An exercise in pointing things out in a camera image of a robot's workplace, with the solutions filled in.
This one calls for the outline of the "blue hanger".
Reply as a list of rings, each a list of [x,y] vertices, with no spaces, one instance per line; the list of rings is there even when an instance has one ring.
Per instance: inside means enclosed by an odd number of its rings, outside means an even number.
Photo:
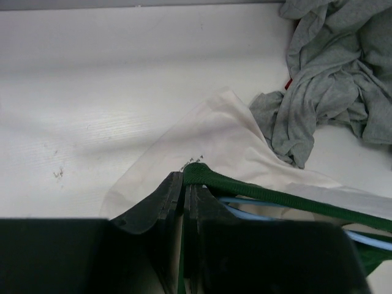
[[[353,241],[377,249],[391,250],[391,233],[385,230],[249,198],[220,197],[219,201],[235,216],[242,219],[331,222],[340,226]]]

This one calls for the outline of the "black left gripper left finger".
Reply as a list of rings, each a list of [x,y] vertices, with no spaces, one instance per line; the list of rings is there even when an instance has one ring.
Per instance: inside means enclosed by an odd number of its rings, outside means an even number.
[[[153,286],[153,279],[145,276],[130,281],[131,287],[140,286],[143,293],[183,292],[178,282],[183,208],[183,174],[172,172],[153,193],[111,220],[132,237],[127,264],[137,274],[152,268],[160,283]]]

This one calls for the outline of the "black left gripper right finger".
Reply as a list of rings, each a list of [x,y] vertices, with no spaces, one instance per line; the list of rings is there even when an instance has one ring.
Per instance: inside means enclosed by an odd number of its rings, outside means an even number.
[[[186,187],[184,203],[184,279],[191,293],[241,293],[241,278],[227,268],[225,229],[241,220],[207,187]]]

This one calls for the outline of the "white and green t-shirt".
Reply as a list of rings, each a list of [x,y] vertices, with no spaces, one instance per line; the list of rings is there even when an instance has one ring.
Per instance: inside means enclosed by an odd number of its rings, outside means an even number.
[[[279,160],[232,91],[200,104],[150,147],[108,191],[102,215],[112,220],[127,211],[172,172],[183,174],[184,203],[186,187],[201,184],[218,201],[249,198],[391,233],[390,198]],[[230,258],[227,268],[241,278],[241,293],[391,292],[391,250],[353,241],[331,222],[239,219],[236,227],[224,230],[222,245],[224,257]],[[124,231],[120,241],[121,249],[134,248]],[[188,288],[183,245],[184,208],[181,293]]]

